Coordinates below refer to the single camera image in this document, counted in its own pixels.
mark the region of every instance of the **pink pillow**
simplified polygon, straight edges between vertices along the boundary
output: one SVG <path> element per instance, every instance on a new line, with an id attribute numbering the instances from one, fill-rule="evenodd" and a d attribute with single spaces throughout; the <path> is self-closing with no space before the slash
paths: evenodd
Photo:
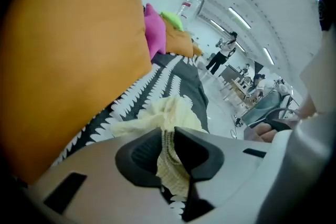
<path id="1" fill-rule="evenodd" d="M 151 59 L 157 52 L 166 53 L 166 25 L 160 15 L 149 3 L 146 4 L 145 16 L 145 36 Z"/>

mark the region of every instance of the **orange pillow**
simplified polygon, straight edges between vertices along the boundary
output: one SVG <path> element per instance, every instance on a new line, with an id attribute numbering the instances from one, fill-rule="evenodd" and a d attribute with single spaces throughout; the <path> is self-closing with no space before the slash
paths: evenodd
<path id="1" fill-rule="evenodd" d="M 33 183 L 151 70 L 141 0 L 13 0 L 0 29 L 0 143 Z"/>
<path id="2" fill-rule="evenodd" d="M 166 25 L 166 52 L 193 57 L 193 44 L 191 36 L 186 31 L 179 31 L 173 27 L 165 18 L 162 18 Z"/>
<path id="3" fill-rule="evenodd" d="M 202 50 L 198 46 L 196 46 L 195 44 L 193 44 L 193 53 L 196 56 L 201 56 L 203 52 L 202 52 Z"/>

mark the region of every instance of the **black pants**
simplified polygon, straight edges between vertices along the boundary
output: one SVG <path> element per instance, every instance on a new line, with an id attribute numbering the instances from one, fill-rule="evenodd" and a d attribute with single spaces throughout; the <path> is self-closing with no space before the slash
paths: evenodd
<path id="1" fill-rule="evenodd" d="M 210 63 L 205 67 L 207 70 L 209 70 L 209 68 L 213 65 L 215 65 L 212 69 L 211 69 L 211 74 L 214 75 L 215 72 L 217 71 L 217 69 L 226 62 L 227 57 L 222 55 L 220 52 L 218 52 L 214 58 L 211 59 Z"/>

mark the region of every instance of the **floor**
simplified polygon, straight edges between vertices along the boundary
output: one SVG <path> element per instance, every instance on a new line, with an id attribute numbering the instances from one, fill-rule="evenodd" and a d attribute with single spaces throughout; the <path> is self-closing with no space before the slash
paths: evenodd
<path id="1" fill-rule="evenodd" d="M 204 92 L 209 99 L 206 110 L 209 132 L 229 138 L 236 134 L 238 139 L 243 139 L 245 125 L 235 127 L 233 115 L 236 114 L 236 110 L 230 99 L 223 100 L 223 97 L 228 94 L 226 89 L 221 91 L 224 84 L 203 70 L 198 70 L 198 74 L 203 84 Z"/>

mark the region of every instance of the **white ceiling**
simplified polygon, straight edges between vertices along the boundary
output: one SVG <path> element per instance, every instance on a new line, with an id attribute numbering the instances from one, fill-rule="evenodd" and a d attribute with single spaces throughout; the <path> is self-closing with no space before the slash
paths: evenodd
<path id="1" fill-rule="evenodd" d="M 229 7 L 251 29 L 237 20 Z M 305 91 L 298 75 L 317 52 L 321 38 L 316 0 L 206 0 L 199 17 L 237 32 L 237 41 L 249 58 L 282 76 L 298 91 Z M 274 66 L 264 47 L 269 50 Z"/>

